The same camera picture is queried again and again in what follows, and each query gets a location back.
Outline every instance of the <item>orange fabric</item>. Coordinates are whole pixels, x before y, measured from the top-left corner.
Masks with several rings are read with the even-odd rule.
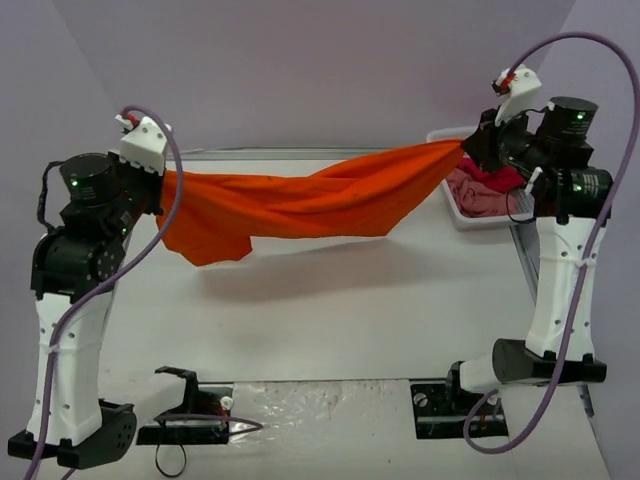
[[[384,236],[462,159],[459,140],[364,155],[308,177],[185,172],[180,210],[165,246],[196,266],[240,260],[251,237]],[[177,176],[165,175],[169,212]],[[156,218],[158,228],[165,216]]]

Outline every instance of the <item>white table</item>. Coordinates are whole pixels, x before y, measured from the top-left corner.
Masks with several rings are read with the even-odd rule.
[[[186,169],[291,176],[329,163]],[[129,256],[155,232],[151,219],[142,221]],[[182,478],[608,478],[574,388],[559,390],[534,435],[510,454],[415,439],[406,379],[442,377],[498,336],[523,338],[529,328],[533,304],[507,229],[456,232],[437,191],[386,239],[256,239],[254,247],[240,263],[200,270],[158,248],[118,289],[104,382],[136,381],[162,365],[193,369],[201,381],[235,382],[234,413],[268,426],[230,446],[189,448]],[[506,392],[513,434],[541,395]],[[42,472],[60,473],[49,463]],[[78,478],[159,474],[153,449],[137,447]]]

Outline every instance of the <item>laundry basket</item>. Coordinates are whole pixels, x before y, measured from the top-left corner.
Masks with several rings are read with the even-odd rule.
[[[444,130],[434,130],[427,135],[427,142],[435,142],[437,140],[447,140],[453,138],[467,138],[477,127],[458,127],[447,128]],[[466,217],[458,209],[458,205],[453,198],[451,189],[446,180],[440,184],[441,190],[447,199],[447,207],[451,215],[453,224],[457,230],[481,230],[489,228],[504,228],[516,225],[530,219],[533,215],[533,197],[524,192],[524,190],[516,190],[511,195],[516,199],[516,210],[508,215],[500,215],[495,217]]]

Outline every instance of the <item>white plastic bin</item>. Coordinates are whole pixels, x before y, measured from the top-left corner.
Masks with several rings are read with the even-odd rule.
[[[435,142],[437,140],[447,140],[460,138],[464,139],[476,131],[477,127],[458,127],[446,128],[444,130],[434,130],[427,135],[427,142]],[[453,198],[449,184],[443,180],[440,187],[447,199],[447,206],[451,214],[451,220],[457,230],[481,230],[489,228],[504,228],[516,225],[516,222],[522,222],[530,219],[533,215],[533,198],[524,193],[524,190],[517,190],[512,193],[516,199],[516,211],[508,215],[496,217],[478,217],[470,218],[464,216],[458,209],[458,205]]]

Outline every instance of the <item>pink cloth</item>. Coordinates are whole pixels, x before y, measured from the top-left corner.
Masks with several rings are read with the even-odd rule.
[[[485,187],[499,193],[507,193],[525,184],[524,179],[513,167],[504,167],[495,172],[487,173],[476,167],[473,160],[465,157],[458,164],[458,168],[471,175],[474,180],[482,183]]]
[[[455,168],[447,177],[449,189],[465,217],[496,217],[516,213],[516,199],[474,180],[473,175]]]

